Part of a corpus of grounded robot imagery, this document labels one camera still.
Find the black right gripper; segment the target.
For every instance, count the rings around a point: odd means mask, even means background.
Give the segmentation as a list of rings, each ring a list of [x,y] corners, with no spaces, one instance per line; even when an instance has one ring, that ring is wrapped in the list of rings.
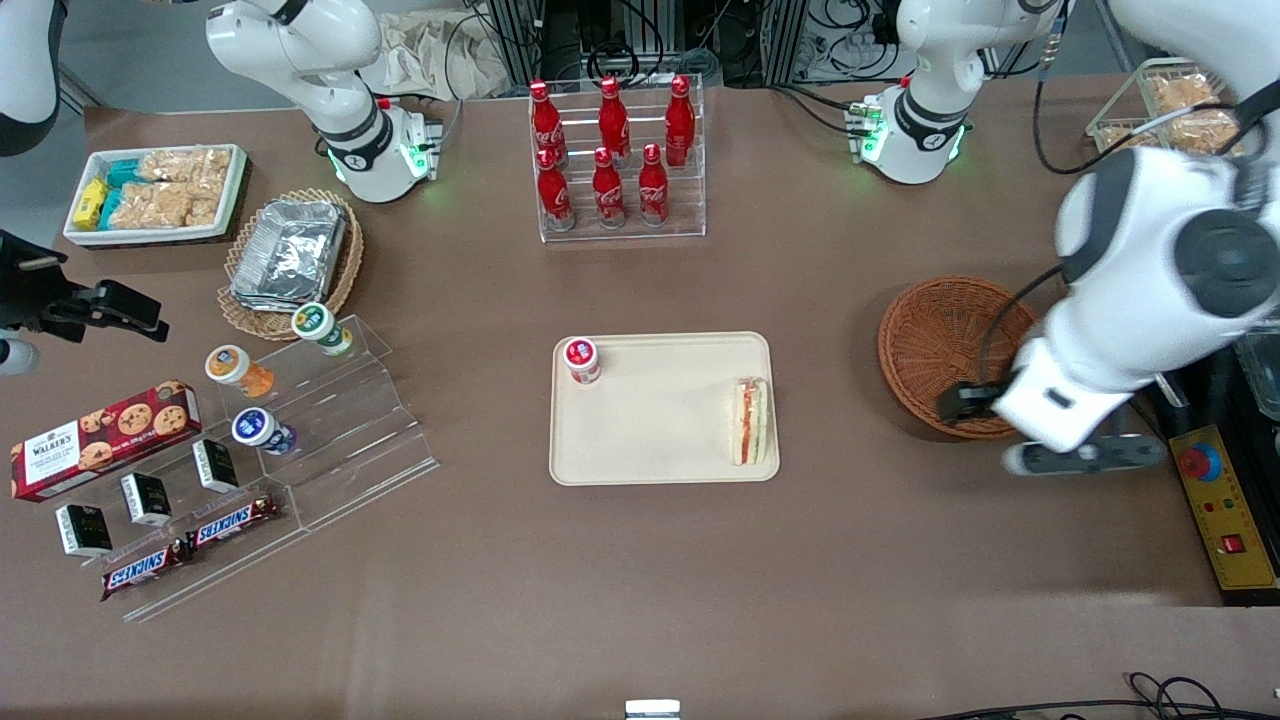
[[[163,305],[114,279],[95,286],[69,281],[67,255],[1,232],[1,325],[27,329],[70,343],[84,341],[88,327],[118,328],[163,343],[169,324]]]

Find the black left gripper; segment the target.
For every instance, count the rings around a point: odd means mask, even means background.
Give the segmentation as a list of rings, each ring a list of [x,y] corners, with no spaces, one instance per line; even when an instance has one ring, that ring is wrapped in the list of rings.
[[[1005,383],[955,383],[938,396],[936,411],[947,427],[995,420],[995,404],[1005,389]]]

